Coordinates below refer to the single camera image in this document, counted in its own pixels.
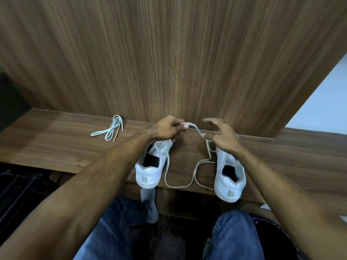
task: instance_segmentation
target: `white shoelace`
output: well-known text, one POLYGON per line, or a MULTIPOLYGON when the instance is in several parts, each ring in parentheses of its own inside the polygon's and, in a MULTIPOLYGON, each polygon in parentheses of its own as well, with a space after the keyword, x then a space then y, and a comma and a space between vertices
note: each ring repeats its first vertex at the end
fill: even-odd
POLYGON ((122 131, 124 131, 123 130, 123 120, 119 115, 113 116, 113 122, 110 125, 110 128, 108 128, 107 130, 101 130, 101 131, 94 132, 94 133, 90 134, 90 136, 98 136, 98 135, 106 133, 105 140, 111 140, 113 138, 113 134, 114 134, 116 127, 118 127, 118 130, 117 130, 117 133, 115 135, 115 138, 118 135, 120 127, 122 127, 122 131))
MULTIPOLYGON (((197 132, 200 134, 200 136, 202 136, 203 138, 205 138, 205 137, 204 137, 205 134, 202 133, 202 132, 198 129, 197 125, 195 125, 194 123, 184 122, 184 123, 182 123, 182 124, 188 124, 189 126, 195 127, 196 130, 197 130, 197 132)), ((191 181, 187 186, 170 186, 170 185, 167 183, 167 181, 166 181, 166 175, 168 174, 168 170, 169 170, 169 166, 170 166, 170 157, 169 157, 169 153, 168 153, 168 155, 167 155, 168 163, 167 163, 167 165, 166 165, 166 171, 165 171, 165 175, 164 175, 165 184, 166 184, 168 187, 170 187, 170 188, 177 188, 177 189, 178 189, 178 188, 187 188, 187 187, 189 187, 189 186, 193 183, 193 181, 194 181, 194 179, 195 179, 196 183, 199 184, 201 187, 204 187, 204 188, 207 188, 207 189, 210 189, 210 190, 213 191, 212 188, 200 184, 200 183, 197 181, 197 179, 196 179, 196 170, 197 170, 197 167, 198 167, 200 164, 202 164, 202 163, 215 163, 214 161, 210 161, 210 160, 212 159, 211 152, 215 152, 215 151, 210 149, 209 140, 206 140, 206 147, 207 147, 207 152, 209 153, 209 157, 210 157, 210 158, 209 158, 209 159, 203 159, 203 160, 199 161, 199 162, 196 164, 195 170, 194 170, 194 172, 193 172, 192 181, 191 181)))

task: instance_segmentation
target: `gray sock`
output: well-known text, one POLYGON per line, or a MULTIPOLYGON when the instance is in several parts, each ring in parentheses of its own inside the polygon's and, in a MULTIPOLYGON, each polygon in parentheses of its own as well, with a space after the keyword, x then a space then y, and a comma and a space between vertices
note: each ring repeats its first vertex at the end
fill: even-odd
POLYGON ((159 212, 155 204, 155 187, 151 189, 142 188, 140 192, 142 203, 148 211, 146 222, 156 223, 159 218, 159 212))

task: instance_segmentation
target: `left hand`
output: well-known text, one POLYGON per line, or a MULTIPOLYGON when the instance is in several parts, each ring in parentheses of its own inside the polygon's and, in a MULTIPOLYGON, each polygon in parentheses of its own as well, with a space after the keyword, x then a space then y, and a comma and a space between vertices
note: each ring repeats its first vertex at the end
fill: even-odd
POLYGON ((188 132, 189 125, 181 124, 184 120, 172 115, 168 115, 159 122, 151 126, 154 133, 155 140, 168 140, 175 141, 175 136, 180 132, 188 132))

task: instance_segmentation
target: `blue jeans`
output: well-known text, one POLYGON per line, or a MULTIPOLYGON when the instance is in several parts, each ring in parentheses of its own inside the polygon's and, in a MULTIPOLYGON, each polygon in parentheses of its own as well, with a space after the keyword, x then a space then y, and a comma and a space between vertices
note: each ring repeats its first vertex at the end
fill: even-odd
MULTIPOLYGON (((132 259, 126 243, 127 227, 146 220, 145 205, 136 200, 116 197, 81 246, 74 260, 132 259)), ((212 242, 204 259, 264 259, 252 218, 245 211, 222 214, 212 230, 212 242)))

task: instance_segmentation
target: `sneaker insole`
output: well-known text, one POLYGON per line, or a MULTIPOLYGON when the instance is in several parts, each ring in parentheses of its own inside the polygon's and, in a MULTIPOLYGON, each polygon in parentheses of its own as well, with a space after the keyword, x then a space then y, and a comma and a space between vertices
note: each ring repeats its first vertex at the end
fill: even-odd
POLYGON ((227 176, 230 179, 232 179, 234 181, 234 183, 237 182, 237 177, 236 177, 236 174, 235 174, 235 167, 234 166, 224 165, 224 168, 222 170, 222 174, 224 176, 227 176))
POLYGON ((153 166, 153 167, 158 168, 159 167, 159 158, 147 153, 142 165, 144 167, 153 166))

